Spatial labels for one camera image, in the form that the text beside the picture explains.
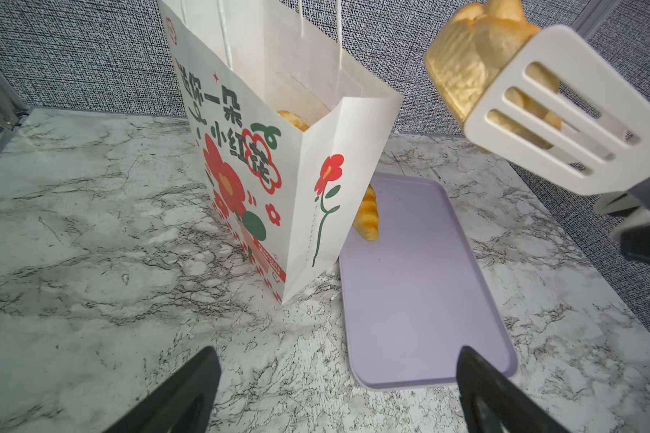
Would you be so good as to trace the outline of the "white and metal tongs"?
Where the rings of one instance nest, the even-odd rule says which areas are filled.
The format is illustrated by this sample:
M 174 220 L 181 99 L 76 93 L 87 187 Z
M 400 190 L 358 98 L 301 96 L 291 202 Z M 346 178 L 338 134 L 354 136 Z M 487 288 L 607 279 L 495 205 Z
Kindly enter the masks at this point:
M 474 144 L 581 196 L 650 210 L 650 103 L 571 28 L 534 36 L 468 116 Z

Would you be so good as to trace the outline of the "twisted bun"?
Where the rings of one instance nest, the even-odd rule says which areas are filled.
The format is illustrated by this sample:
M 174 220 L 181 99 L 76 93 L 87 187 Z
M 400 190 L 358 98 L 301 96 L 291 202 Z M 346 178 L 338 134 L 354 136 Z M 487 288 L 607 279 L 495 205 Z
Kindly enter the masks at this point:
M 517 0 L 485 1 L 460 8 L 444 25 L 424 54 L 426 70 L 462 131 L 476 104 L 515 55 L 541 28 L 527 21 Z M 533 63 L 527 75 L 554 93 L 560 81 L 541 64 Z M 563 120 L 519 89 L 507 99 L 557 130 Z M 551 149 L 538 135 L 502 113 L 492 111 L 489 120 L 521 136 L 541 149 Z

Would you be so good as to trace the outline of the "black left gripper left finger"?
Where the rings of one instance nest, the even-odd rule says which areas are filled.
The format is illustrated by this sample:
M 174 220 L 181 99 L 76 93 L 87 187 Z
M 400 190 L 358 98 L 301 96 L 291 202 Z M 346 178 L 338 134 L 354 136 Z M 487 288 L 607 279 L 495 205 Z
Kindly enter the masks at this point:
M 109 432 L 205 432 L 220 384 L 220 359 L 206 346 Z

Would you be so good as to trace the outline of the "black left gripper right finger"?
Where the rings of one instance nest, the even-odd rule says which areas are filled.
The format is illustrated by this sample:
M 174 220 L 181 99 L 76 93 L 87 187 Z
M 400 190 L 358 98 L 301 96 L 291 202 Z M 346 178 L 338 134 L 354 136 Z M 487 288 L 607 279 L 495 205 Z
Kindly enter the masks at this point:
M 469 346 L 460 350 L 456 378 L 469 432 L 567 432 Z

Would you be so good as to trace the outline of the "white paper bag with rose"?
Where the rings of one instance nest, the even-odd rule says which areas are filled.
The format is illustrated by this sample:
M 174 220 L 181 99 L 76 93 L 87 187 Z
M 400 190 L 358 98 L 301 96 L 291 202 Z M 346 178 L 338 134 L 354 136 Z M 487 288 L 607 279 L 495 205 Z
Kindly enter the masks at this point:
M 337 261 L 404 98 L 281 2 L 158 7 L 212 207 L 288 301 Z

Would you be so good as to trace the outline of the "croissant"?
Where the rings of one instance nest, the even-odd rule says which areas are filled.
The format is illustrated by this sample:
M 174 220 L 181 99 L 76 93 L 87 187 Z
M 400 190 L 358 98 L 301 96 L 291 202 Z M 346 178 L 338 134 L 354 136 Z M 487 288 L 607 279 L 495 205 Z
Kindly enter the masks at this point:
M 373 242 L 379 237 L 379 214 L 377 195 L 371 185 L 368 185 L 365 196 L 361 201 L 353 227 L 366 240 Z
M 306 132 L 310 128 L 310 126 L 299 115 L 296 115 L 295 113 L 286 110 L 280 110 L 277 113 L 278 115 L 280 115 L 280 117 L 283 117 L 283 119 L 285 119 L 292 126 L 296 127 L 302 132 Z

